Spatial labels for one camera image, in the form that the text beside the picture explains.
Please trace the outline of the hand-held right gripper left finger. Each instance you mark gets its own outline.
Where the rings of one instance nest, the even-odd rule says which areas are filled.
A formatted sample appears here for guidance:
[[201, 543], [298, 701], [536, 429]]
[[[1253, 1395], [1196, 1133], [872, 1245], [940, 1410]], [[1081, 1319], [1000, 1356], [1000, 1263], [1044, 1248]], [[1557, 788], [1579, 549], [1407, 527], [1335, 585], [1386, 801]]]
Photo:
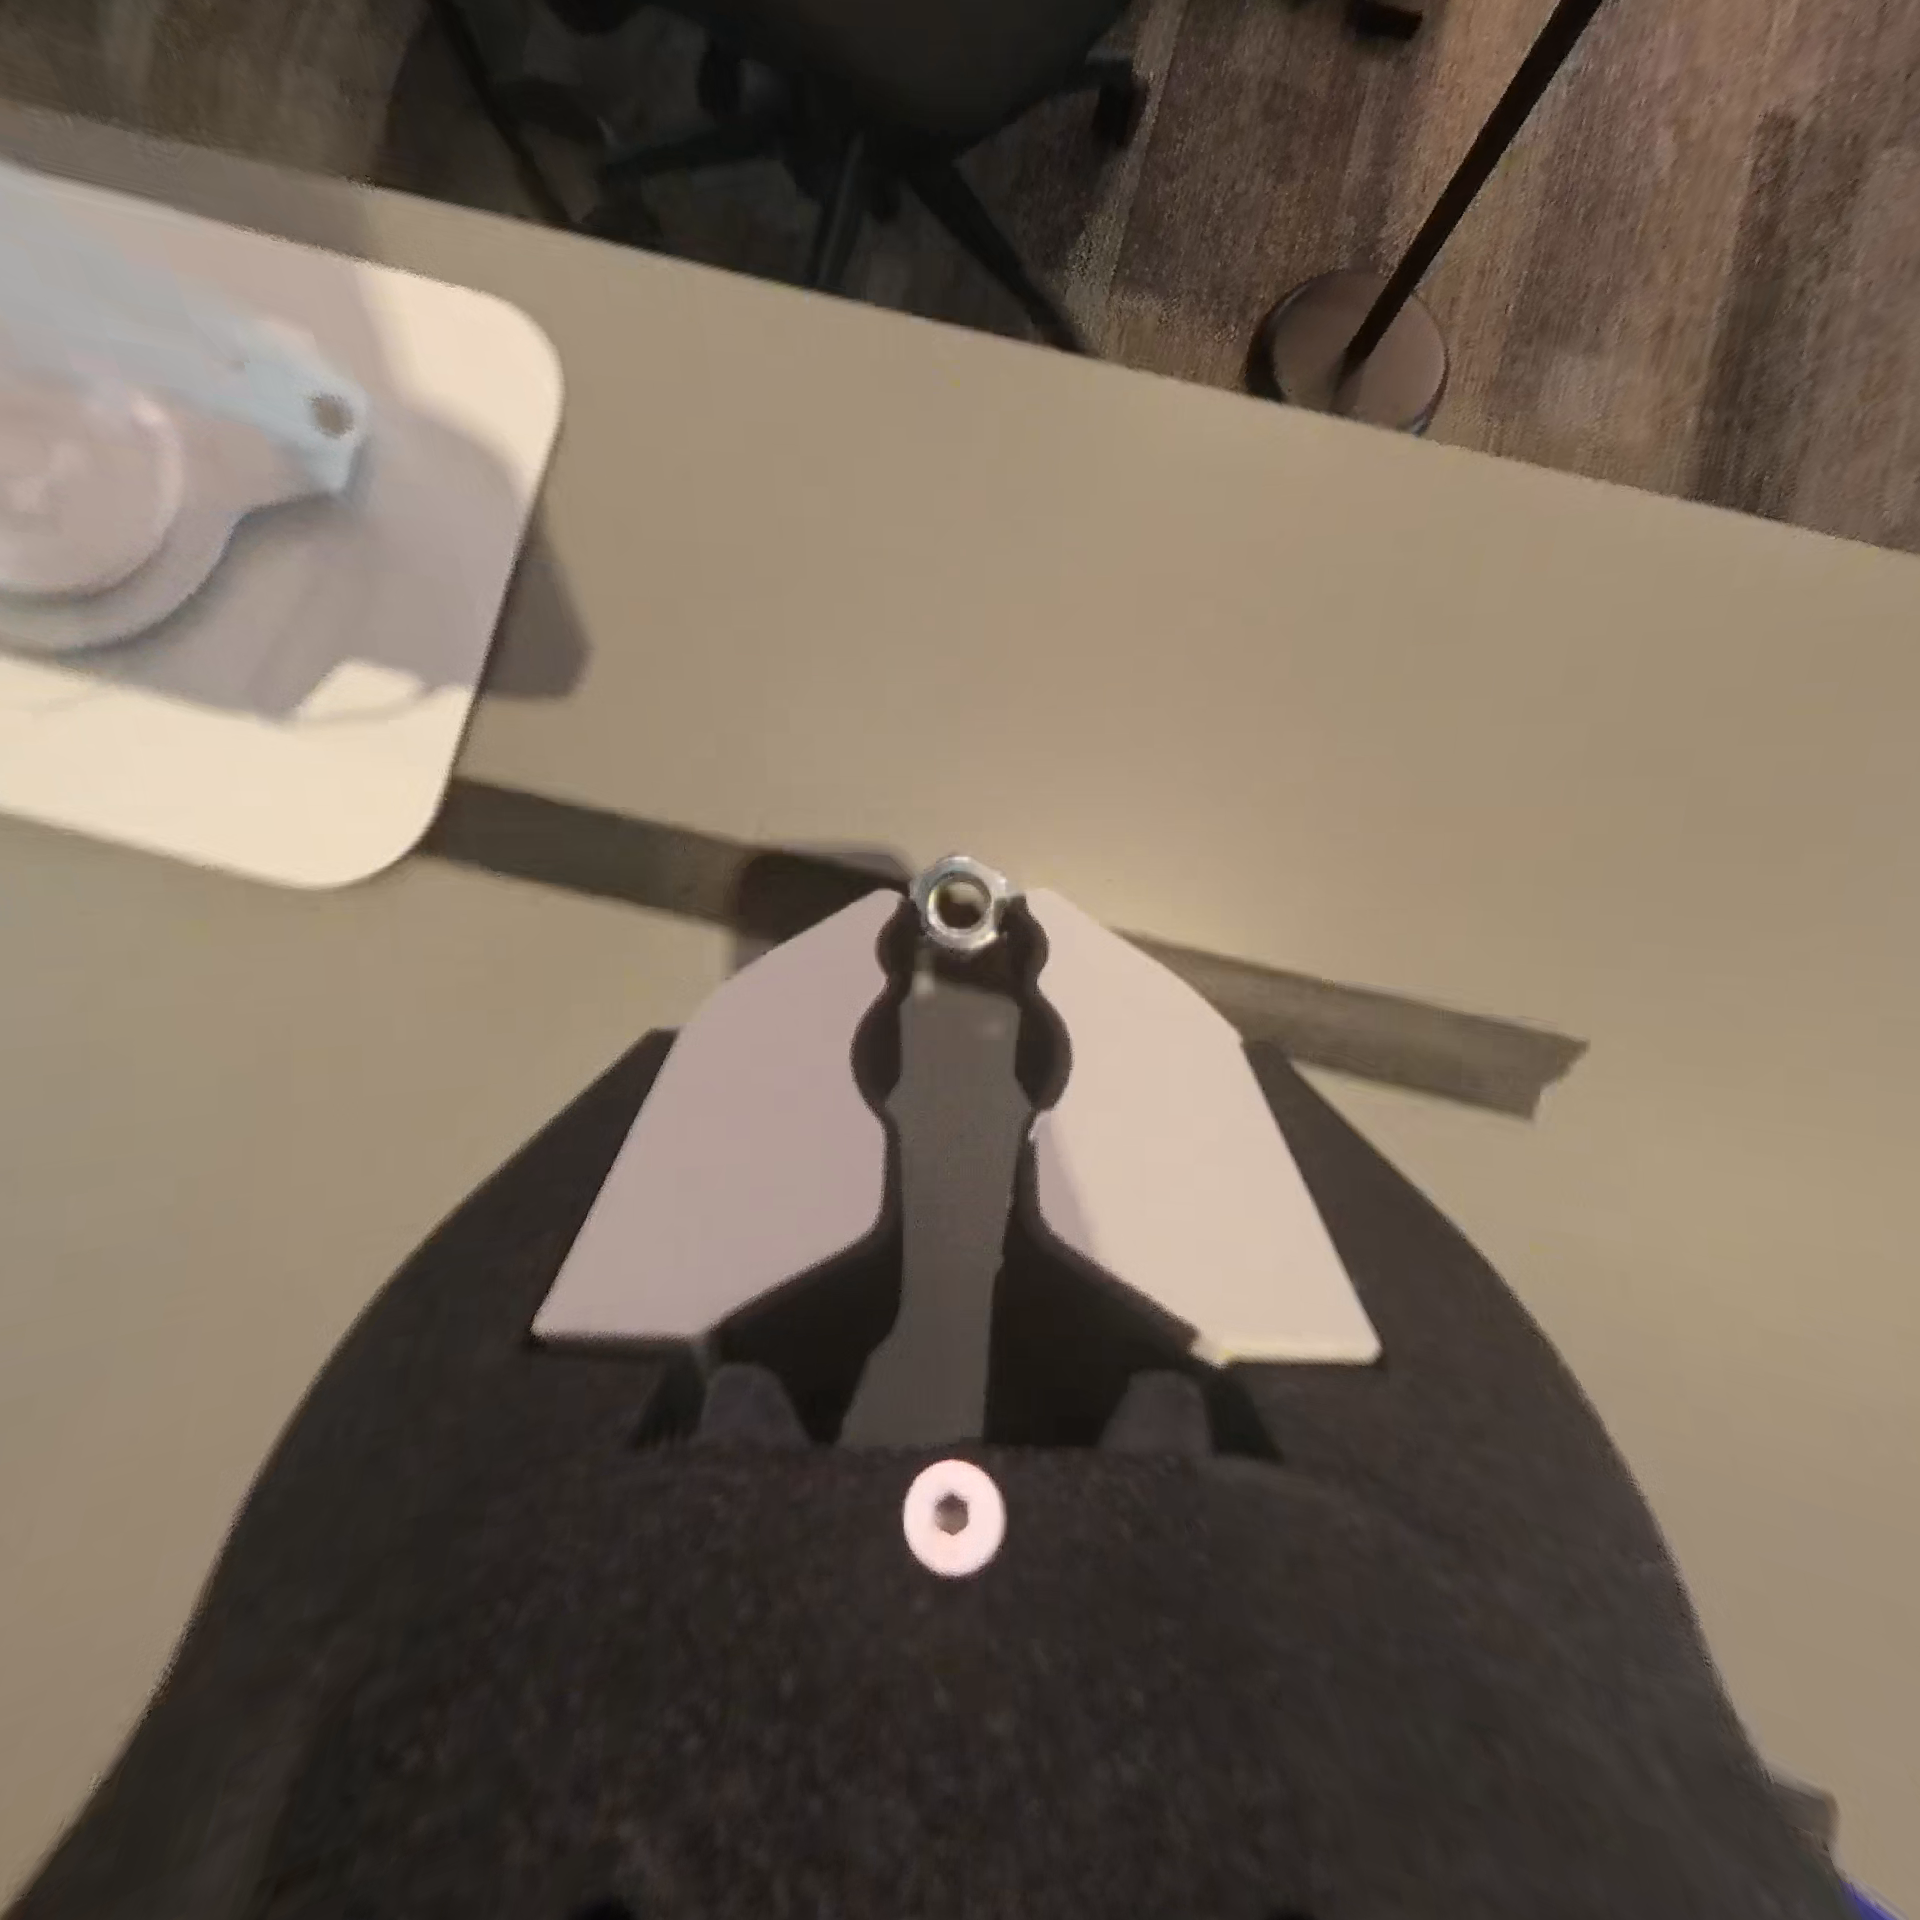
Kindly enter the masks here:
[[842, 1435], [904, 1299], [890, 1097], [920, 919], [879, 888], [732, 973], [667, 1042], [533, 1319], [555, 1354], [777, 1379]]

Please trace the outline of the grey round plastic part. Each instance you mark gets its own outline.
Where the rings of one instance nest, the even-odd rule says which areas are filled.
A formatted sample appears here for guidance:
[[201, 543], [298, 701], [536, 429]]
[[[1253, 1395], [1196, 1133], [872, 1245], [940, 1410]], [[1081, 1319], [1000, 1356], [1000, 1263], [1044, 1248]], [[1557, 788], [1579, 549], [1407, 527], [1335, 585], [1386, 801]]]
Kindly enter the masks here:
[[2, 392], [2, 645], [73, 657], [133, 641], [205, 583], [234, 535], [204, 435], [121, 381]]

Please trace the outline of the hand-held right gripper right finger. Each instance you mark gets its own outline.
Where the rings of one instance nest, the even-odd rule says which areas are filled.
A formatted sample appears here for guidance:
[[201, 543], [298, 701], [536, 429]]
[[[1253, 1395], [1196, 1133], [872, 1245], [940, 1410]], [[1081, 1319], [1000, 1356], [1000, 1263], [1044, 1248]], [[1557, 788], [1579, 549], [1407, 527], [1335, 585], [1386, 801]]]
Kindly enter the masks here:
[[1236, 1026], [1037, 888], [1005, 924], [1031, 1125], [992, 1289], [992, 1441], [1097, 1443], [1145, 1379], [1261, 1443], [1247, 1370], [1369, 1368], [1381, 1336]]

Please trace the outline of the black light stand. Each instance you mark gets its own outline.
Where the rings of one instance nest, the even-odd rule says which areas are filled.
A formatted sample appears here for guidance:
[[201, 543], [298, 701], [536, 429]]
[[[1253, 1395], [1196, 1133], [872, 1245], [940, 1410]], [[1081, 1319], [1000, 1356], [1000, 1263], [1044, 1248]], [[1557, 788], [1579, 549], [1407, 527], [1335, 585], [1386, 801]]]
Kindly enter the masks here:
[[1557, 3], [1389, 273], [1300, 282], [1255, 328], [1248, 394], [1411, 437], [1450, 384], [1450, 346], [1421, 289], [1455, 231], [1584, 42], [1602, 3]]

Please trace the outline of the black office chair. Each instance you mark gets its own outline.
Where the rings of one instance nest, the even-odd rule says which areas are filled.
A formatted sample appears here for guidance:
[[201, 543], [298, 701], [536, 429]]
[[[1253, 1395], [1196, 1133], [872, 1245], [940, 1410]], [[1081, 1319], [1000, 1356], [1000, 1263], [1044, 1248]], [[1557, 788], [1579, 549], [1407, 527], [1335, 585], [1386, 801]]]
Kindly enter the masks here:
[[642, 188], [775, 160], [819, 207], [801, 276], [842, 296], [869, 221], [904, 197], [1018, 305], [1043, 346], [1092, 356], [1059, 297], [1026, 268], [963, 163], [1037, 107], [1085, 98], [1091, 133], [1125, 151], [1149, 105], [1130, 56], [1106, 49], [1121, 3], [722, 3], [658, 5], [705, 37], [703, 122], [672, 136], [595, 129], [595, 195], [570, 213], [529, 141], [530, 117], [492, 69], [469, 5], [425, 5], [483, 122], [539, 221], [658, 251]]

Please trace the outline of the silver hex nut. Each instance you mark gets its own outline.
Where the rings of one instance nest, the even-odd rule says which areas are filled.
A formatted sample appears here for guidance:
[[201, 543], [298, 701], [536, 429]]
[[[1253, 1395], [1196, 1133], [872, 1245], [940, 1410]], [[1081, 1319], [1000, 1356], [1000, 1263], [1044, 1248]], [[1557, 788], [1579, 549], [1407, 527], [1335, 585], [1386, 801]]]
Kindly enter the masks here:
[[996, 947], [1011, 882], [984, 859], [952, 853], [914, 877], [911, 898], [931, 947], [972, 957]]

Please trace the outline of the black tape strip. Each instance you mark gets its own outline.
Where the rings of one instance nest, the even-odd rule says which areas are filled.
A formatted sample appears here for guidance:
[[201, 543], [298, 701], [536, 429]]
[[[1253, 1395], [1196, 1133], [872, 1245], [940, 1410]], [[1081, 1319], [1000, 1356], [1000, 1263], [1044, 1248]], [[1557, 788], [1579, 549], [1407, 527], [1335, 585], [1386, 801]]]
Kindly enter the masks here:
[[[448, 783], [417, 847], [458, 868], [648, 907], [775, 944], [879, 890], [908, 892], [884, 849], [767, 849], [467, 778]], [[1537, 1024], [1267, 968], [1236, 955], [1125, 940], [1200, 992], [1240, 1035], [1299, 1065], [1529, 1120], [1588, 1042]]]

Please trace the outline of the white rounded tray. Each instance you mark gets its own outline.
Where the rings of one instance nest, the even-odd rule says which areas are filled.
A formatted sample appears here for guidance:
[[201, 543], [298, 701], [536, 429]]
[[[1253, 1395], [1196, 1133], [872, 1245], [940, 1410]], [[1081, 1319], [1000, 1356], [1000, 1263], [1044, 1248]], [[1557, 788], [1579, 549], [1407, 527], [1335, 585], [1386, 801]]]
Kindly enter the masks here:
[[561, 356], [515, 305], [107, 188], [73, 221], [273, 324], [368, 396], [348, 492], [258, 432], [192, 417], [236, 508], [205, 583], [73, 657], [2, 645], [2, 812], [119, 849], [339, 890], [437, 816], [563, 418]]

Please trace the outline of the pale blue plastic part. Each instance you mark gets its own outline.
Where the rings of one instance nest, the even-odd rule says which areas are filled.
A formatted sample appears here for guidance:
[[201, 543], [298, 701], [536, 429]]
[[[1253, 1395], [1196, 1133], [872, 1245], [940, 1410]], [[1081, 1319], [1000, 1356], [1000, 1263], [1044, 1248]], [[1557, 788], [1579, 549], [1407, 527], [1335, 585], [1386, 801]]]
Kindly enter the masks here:
[[2, 314], [23, 362], [109, 373], [192, 417], [249, 427], [313, 493], [348, 492], [371, 417], [348, 373], [299, 329], [109, 245], [20, 172], [4, 175]]

